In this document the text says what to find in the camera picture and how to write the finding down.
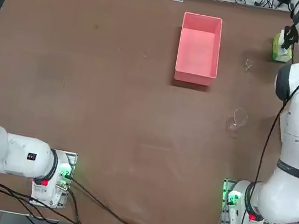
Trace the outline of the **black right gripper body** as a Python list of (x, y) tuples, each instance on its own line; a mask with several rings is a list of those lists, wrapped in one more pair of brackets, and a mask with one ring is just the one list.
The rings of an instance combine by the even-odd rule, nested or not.
[(288, 49), (293, 44), (297, 43), (298, 32), (295, 26), (285, 26), (284, 28), (284, 42), (282, 44), (283, 49)]

